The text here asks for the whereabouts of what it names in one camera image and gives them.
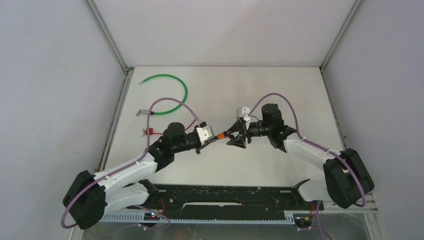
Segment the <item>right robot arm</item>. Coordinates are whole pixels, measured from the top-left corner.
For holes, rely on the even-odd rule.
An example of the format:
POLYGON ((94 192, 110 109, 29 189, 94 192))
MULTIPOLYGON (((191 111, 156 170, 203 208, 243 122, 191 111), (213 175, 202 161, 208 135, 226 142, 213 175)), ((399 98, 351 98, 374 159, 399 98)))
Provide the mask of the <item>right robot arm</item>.
POLYGON ((293 187, 291 204, 304 209, 313 201, 333 201, 347 209, 370 193, 375 184, 359 153, 352 149, 321 149, 299 137, 296 129, 285 124, 276 103, 261 107, 262 118, 251 121, 250 109, 237 109, 235 123, 218 134, 218 139, 228 138, 228 146, 245 149, 254 137, 267 137, 271 146, 284 153, 297 156, 323 172, 323 178, 306 179, 293 187))

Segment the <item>red cable lock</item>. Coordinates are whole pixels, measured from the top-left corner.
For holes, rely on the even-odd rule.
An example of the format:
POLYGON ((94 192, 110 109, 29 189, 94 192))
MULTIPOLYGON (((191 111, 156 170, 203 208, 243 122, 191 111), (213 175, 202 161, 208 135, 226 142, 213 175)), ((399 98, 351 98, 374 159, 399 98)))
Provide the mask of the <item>red cable lock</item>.
MULTIPOLYGON (((189 129, 190 129, 190 128, 194 125, 194 123, 196 123, 196 119, 194 119, 194 120, 191 122, 191 124, 190 124, 190 125, 188 125, 188 126, 187 126, 184 130, 185 130, 185 131, 189 130, 189 129)), ((143 134, 142 134, 142 136, 141 136, 141 137, 144 137, 144 136, 151 136, 151 135, 163 135, 163 133, 155 132, 153 128, 143 129, 142 131, 143 131, 143 134)))

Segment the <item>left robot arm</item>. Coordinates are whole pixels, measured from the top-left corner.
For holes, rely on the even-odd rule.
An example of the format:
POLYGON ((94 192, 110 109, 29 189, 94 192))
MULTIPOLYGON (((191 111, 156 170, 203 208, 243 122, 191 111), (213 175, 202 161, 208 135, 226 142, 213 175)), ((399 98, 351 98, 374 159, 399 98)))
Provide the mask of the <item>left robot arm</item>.
POLYGON ((63 198, 64 214, 71 215, 73 226, 86 230, 105 214, 119 209, 135 205, 153 208, 158 194, 147 177, 166 168, 177 153, 195 150, 199 154, 216 140, 218 137, 205 122, 189 133, 182 123, 172 122, 158 140, 134 159, 97 173, 80 172, 63 198))

